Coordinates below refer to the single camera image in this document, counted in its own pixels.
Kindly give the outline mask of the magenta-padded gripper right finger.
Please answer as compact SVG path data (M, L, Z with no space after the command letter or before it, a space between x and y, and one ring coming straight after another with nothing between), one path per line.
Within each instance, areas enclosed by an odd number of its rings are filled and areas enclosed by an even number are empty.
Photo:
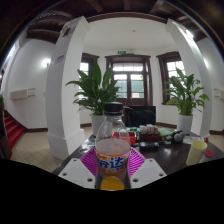
M140 188L166 176L155 159L146 159L136 149L130 149L129 182L130 188Z

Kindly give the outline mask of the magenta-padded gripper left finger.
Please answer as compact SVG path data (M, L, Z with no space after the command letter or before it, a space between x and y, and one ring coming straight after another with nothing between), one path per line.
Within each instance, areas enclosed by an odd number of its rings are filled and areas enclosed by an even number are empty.
M72 158L59 173L59 177L81 187L94 189L97 177L95 149L90 149L80 159Z

